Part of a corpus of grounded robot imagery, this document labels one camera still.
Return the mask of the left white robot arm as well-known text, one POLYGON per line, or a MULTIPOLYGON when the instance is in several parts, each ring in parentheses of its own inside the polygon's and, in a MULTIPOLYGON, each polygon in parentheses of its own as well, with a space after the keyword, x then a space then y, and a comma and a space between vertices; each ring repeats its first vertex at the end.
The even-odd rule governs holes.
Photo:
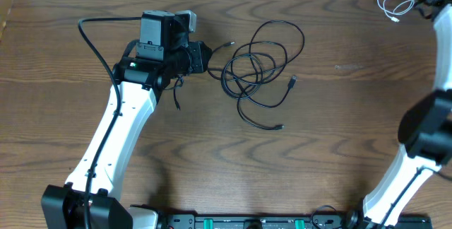
POLYGON ((140 34, 107 74, 112 82, 100 124, 64 186, 48 185, 41 205, 48 228, 159 228, 157 211, 124 208, 124 175, 134 147, 162 92, 206 71, 212 50, 191 41, 197 16, 191 10, 144 11, 140 34))

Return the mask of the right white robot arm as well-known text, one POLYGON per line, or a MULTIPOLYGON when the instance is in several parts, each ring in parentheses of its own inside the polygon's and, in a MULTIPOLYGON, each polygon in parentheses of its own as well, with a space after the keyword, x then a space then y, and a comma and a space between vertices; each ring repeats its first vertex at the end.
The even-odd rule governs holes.
POLYGON ((394 228, 417 190, 451 160, 451 0, 415 0, 414 7, 422 4, 432 8, 423 18, 436 34, 433 91, 403 116, 394 161, 344 228, 394 228))

